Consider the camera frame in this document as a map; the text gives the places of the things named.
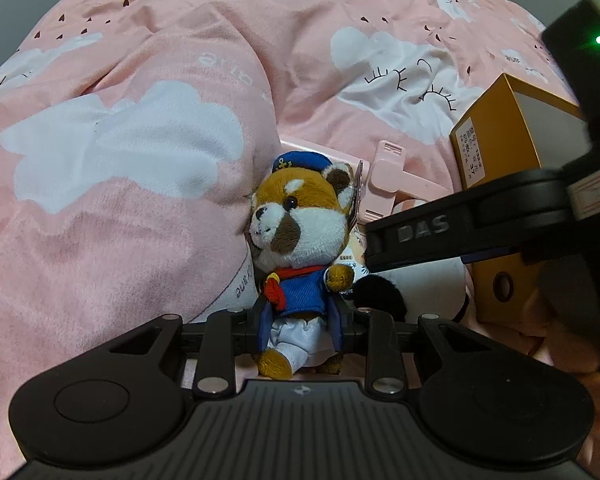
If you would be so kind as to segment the person's right hand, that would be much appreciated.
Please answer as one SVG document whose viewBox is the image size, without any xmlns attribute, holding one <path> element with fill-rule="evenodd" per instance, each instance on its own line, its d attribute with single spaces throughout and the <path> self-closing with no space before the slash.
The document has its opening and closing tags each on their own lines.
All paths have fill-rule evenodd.
<svg viewBox="0 0 600 480">
<path fill-rule="evenodd" d="M 578 463 L 600 478 L 600 349 L 559 321 L 544 304 L 537 288 L 524 303 L 524 313 L 540 326 L 543 341 L 531 355 L 573 375 L 585 386 L 594 404 L 594 422 L 582 445 Z"/>
</svg>

